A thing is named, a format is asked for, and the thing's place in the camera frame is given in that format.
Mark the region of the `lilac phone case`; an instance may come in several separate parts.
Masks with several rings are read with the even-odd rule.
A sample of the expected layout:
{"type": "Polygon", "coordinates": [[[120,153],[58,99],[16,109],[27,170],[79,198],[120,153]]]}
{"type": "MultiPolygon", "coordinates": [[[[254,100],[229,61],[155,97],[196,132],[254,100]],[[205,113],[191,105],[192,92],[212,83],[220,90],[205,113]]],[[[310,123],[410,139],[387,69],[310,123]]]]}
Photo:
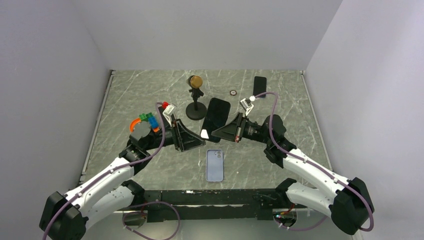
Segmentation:
{"type": "Polygon", "coordinates": [[[224,152],[221,149],[206,151],[206,176],[208,182],[222,182],[224,180],[224,152]]]}

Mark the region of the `blue smartphone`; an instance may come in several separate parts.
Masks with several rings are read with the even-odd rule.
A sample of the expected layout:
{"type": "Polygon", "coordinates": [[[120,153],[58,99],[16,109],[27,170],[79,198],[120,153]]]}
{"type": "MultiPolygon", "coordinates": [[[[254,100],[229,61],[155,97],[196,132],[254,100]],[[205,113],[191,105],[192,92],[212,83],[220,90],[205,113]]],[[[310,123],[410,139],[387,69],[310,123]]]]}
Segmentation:
{"type": "Polygon", "coordinates": [[[263,76],[255,76],[253,79],[253,95],[256,98],[265,98],[265,93],[267,91],[267,78],[263,76]]]}

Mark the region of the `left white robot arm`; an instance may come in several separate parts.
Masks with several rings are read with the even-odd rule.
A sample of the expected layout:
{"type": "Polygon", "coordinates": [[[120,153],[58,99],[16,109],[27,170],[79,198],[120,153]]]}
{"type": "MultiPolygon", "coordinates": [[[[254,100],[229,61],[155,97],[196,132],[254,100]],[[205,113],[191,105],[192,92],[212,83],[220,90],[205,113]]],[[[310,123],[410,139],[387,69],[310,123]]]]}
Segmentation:
{"type": "Polygon", "coordinates": [[[145,190],[131,178],[169,145],[181,152],[206,144],[198,134],[187,129],[180,119],[155,132],[149,123],[136,123],[127,146],[102,171],[65,194],[52,193],[46,200],[39,227],[43,238],[80,240],[97,222],[113,212],[139,209],[145,202],[145,190]]]}

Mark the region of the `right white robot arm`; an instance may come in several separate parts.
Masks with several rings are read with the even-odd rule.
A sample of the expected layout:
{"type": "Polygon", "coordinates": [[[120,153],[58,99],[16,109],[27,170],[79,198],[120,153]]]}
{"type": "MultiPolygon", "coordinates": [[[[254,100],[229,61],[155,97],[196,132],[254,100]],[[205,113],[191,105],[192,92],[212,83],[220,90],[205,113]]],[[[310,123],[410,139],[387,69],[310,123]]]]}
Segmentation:
{"type": "Polygon", "coordinates": [[[269,115],[259,125],[239,112],[230,123],[213,130],[210,136],[235,143],[243,139],[264,143],[264,154],[271,163],[312,184],[307,187],[291,178],[284,180],[276,188],[275,199],[280,207],[295,204],[318,211],[348,235],[365,231],[366,221],[372,229],[375,208],[366,183],[358,177],[349,179],[323,167],[291,143],[285,133],[283,120],[276,114],[269,115]]]}

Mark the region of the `black phone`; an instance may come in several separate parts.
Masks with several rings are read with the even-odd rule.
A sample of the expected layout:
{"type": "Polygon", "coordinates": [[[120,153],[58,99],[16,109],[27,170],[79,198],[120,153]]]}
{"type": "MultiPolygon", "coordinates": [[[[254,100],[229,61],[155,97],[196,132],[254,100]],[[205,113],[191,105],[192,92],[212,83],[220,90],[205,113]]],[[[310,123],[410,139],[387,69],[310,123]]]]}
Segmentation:
{"type": "Polygon", "coordinates": [[[223,127],[230,113],[231,104],[228,101],[213,97],[209,101],[206,116],[203,120],[200,136],[210,142],[219,143],[219,137],[212,136],[212,132],[223,127]]]}

